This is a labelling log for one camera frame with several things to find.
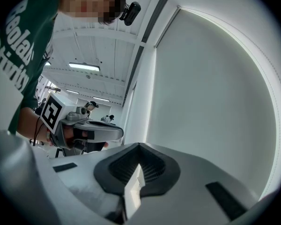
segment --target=fluorescent light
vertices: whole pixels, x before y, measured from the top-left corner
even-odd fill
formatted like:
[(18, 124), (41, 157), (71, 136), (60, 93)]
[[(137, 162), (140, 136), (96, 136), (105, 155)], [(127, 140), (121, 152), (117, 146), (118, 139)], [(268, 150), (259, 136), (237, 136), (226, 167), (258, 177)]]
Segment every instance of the fluorescent light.
[(106, 101), (106, 102), (110, 102), (110, 100), (104, 99), (104, 98), (99, 98), (99, 97), (93, 97), (94, 99), (98, 99), (98, 100), (102, 100), (102, 101)]
[(100, 67), (94, 66), (94, 65), (88, 65), (88, 64), (72, 63), (72, 62), (70, 62), (69, 66), (71, 68), (81, 68), (81, 69), (92, 70), (92, 71), (96, 71), (96, 72), (100, 71)]
[(72, 93), (76, 93), (76, 94), (79, 94), (79, 92), (74, 92), (74, 91), (71, 91), (71, 90), (68, 90), (66, 89), (68, 92), (72, 92)]

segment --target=forearm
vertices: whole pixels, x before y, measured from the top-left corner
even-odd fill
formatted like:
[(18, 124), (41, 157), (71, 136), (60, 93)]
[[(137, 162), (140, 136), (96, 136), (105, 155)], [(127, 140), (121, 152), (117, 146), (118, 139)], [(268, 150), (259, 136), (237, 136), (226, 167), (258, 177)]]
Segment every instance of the forearm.
[[(34, 139), (34, 133), (36, 127), (38, 132), (39, 128), (43, 124), (41, 119), (37, 121), (38, 118), (39, 116), (36, 115), (31, 108), (28, 107), (22, 108), (20, 111), (20, 117), (18, 122), (18, 129), (17, 129), (18, 133), (29, 139)], [(47, 140), (46, 136), (47, 136), (47, 127), (44, 124), (38, 133), (37, 140), (46, 142)]]

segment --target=person in green shirt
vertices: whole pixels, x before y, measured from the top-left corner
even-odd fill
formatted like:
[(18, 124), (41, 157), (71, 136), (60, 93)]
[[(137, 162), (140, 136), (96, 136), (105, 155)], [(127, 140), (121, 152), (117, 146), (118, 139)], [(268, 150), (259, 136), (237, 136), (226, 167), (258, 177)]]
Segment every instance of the person in green shirt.
[[(18, 131), (33, 139), (35, 130), (43, 124), (32, 108), (37, 107), (38, 78), (53, 51), (51, 39), (57, 13), (110, 24), (124, 11), (125, 3), (126, 0), (22, 0), (9, 12), (0, 27), (0, 69), (23, 94), (9, 126), (12, 134)], [(37, 139), (46, 142), (48, 133), (42, 126)], [(65, 129), (64, 136), (71, 141), (73, 130)]]

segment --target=green shirt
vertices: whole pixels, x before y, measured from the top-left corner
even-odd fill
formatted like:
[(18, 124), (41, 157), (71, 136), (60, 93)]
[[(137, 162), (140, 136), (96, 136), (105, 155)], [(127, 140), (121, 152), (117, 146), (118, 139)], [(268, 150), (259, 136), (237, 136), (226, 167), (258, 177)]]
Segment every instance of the green shirt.
[(36, 87), (50, 50), (52, 52), (49, 44), (58, 6), (59, 0), (22, 0), (0, 28), (0, 68), (23, 94), (9, 126), (13, 134), (20, 109), (37, 107)]

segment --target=ceiling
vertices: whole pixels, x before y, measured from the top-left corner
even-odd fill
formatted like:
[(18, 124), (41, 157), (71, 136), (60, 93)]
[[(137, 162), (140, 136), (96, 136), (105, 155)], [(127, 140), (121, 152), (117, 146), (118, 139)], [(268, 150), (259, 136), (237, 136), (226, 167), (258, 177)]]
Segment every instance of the ceiling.
[[(131, 70), (151, 15), (159, 0), (139, 2), (141, 12), (131, 26), (83, 22), (64, 14), (56, 18), (51, 66), (43, 75), (61, 89), (79, 92), (86, 99), (100, 97), (123, 105)], [(69, 62), (100, 66), (100, 72), (71, 68)]]

